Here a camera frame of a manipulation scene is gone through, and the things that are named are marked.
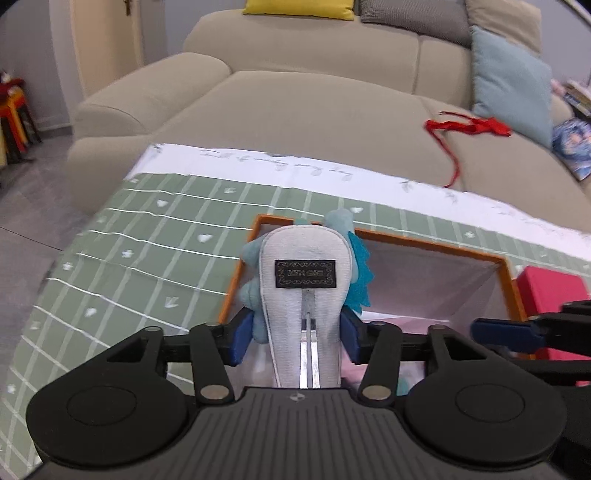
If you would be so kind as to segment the green checked tablecloth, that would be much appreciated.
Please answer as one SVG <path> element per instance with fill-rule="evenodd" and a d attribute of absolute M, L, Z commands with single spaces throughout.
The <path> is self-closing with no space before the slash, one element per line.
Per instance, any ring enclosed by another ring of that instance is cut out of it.
<path fill-rule="evenodd" d="M 1 398 L 1 472 L 39 462 L 25 423 L 40 388 L 146 326 L 181 334 L 221 312 L 263 214 L 356 227 L 506 257 L 513 272 L 588 278 L 590 237 L 480 195 L 294 156 L 153 144 L 50 270 Z"/>

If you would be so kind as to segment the red stacked stools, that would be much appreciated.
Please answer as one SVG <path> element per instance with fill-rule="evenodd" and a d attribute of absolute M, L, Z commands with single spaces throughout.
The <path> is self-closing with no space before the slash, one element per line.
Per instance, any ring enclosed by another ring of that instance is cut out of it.
<path fill-rule="evenodd" d="M 24 155 L 42 139 L 29 110 L 25 81 L 1 71 L 1 168 L 25 161 Z"/>

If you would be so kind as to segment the cream door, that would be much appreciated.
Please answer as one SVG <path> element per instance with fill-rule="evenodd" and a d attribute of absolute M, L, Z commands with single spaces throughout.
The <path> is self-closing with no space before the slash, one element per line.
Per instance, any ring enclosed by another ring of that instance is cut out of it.
<path fill-rule="evenodd" d="M 144 65 L 139 3 L 69 2 L 82 93 L 88 97 Z"/>

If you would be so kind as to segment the red lidded clear box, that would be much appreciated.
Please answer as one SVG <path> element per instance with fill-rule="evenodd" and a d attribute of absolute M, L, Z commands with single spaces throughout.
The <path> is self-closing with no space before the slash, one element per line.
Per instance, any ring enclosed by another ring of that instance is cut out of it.
<path fill-rule="evenodd" d="M 588 299 L 579 276 L 540 267 L 525 267 L 516 286 L 528 317 L 559 312 L 564 303 Z"/>

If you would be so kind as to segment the beige sofa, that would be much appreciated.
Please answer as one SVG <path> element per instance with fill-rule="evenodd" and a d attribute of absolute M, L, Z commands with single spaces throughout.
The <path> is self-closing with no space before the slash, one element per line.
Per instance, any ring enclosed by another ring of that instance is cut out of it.
<path fill-rule="evenodd" d="M 66 171 L 75 205 L 97 211 L 151 143 L 338 162 L 450 185 L 580 231 L 590 185 L 521 134 L 448 133 L 429 119 L 473 106 L 462 46 L 359 20 L 202 17 L 181 53 L 90 95 L 73 121 Z"/>

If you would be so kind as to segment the beige cushion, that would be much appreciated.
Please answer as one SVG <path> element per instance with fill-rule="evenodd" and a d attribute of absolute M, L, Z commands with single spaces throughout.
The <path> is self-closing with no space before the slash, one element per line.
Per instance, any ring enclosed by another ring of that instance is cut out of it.
<path fill-rule="evenodd" d="M 518 0 L 467 0 L 471 26 L 497 34 L 533 54 L 542 54 L 541 10 Z"/>

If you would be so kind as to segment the orange rimmed white box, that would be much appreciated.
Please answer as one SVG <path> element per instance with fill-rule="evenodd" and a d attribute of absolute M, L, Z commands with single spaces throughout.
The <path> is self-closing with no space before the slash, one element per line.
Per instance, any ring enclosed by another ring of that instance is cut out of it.
<path fill-rule="evenodd" d="M 259 216 L 246 243 L 294 224 L 287 218 Z M 369 230 L 355 228 L 355 232 L 370 253 L 368 266 L 374 275 L 368 286 L 370 304 L 356 314 L 363 322 L 392 323 L 409 334 L 426 334 L 431 326 L 440 324 L 468 335 L 472 323 L 479 318 L 524 319 L 523 306 L 504 259 Z M 240 253 L 215 337 L 226 365 L 228 323 L 239 311 L 252 311 L 239 301 L 238 291 L 253 274 Z M 359 365 L 349 361 L 342 347 L 342 375 Z"/>

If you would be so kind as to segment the yellow cushion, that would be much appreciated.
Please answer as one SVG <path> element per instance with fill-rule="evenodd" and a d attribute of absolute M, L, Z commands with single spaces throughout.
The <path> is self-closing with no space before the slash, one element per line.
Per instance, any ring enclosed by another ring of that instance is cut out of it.
<path fill-rule="evenodd" d="M 353 3 L 353 0 L 247 0 L 242 13 L 353 21 Z"/>

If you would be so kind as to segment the light blue cushion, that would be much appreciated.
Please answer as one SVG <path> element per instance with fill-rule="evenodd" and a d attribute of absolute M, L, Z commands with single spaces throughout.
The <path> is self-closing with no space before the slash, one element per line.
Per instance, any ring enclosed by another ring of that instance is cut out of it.
<path fill-rule="evenodd" d="M 477 26 L 471 34 L 474 114 L 494 117 L 550 148 L 550 67 L 525 47 L 497 34 Z"/>

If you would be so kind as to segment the red ribbon cloth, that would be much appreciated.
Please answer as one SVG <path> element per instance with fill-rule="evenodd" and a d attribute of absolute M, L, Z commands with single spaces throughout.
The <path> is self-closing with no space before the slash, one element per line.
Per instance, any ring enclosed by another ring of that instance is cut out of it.
<path fill-rule="evenodd" d="M 448 145 L 444 135 L 446 132 L 456 132 L 468 136 L 478 136 L 482 134 L 491 134 L 498 137 L 510 137 L 513 130 L 510 126 L 504 124 L 494 117 L 478 118 L 471 115 L 456 113 L 451 111 L 441 111 L 443 116 L 453 116 L 460 118 L 458 120 L 426 120 L 423 127 L 425 131 L 436 141 L 440 148 L 447 154 L 453 164 L 453 174 L 451 179 L 445 185 L 445 188 L 451 188 L 461 176 L 461 163 L 457 155 Z"/>

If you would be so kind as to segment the anime print pillow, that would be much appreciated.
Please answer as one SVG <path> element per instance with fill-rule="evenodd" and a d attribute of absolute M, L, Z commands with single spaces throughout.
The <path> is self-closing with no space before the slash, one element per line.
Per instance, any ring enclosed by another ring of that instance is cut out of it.
<path fill-rule="evenodd" d="M 553 153 L 562 161 L 579 182 L 587 179 L 591 171 L 590 124 L 571 118 L 553 129 Z"/>

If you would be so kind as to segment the cluttered white desk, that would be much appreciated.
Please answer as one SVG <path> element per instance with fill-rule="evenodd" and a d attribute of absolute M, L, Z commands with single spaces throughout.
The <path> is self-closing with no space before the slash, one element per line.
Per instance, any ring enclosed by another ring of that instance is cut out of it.
<path fill-rule="evenodd" d="M 567 79 L 551 80 L 551 116 L 555 125 L 570 118 L 590 122 L 590 87 Z"/>

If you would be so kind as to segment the grey textured cushion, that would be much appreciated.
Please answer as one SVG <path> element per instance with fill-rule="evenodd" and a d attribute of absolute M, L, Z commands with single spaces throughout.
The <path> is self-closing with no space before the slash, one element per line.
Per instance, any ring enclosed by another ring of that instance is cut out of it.
<path fill-rule="evenodd" d="M 470 48 L 472 36 L 464 1 L 360 1 L 361 21 L 415 32 Z"/>

